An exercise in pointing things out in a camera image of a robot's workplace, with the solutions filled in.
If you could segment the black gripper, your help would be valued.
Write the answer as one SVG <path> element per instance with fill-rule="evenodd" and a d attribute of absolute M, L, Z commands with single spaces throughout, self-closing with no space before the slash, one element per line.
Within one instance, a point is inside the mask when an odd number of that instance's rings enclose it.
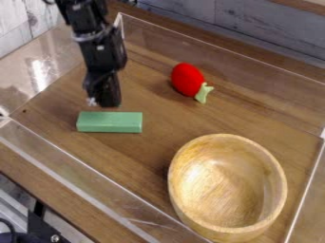
<path fill-rule="evenodd" d="M 121 29 L 114 26 L 85 28 L 77 32 L 77 44 L 86 65 L 86 103 L 89 106 L 117 107 L 121 95 L 114 72 L 127 63 Z"/>

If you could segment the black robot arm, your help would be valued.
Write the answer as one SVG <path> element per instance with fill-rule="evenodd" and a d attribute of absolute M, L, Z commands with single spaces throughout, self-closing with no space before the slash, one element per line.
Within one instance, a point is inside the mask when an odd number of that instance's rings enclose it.
<path fill-rule="evenodd" d="M 121 103 L 117 71 L 127 64 L 121 30 L 105 20 L 104 0 L 54 0 L 72 39 L 81 50 L 86 75 L 82 89 L 89 105 L 117 107 Z"/>

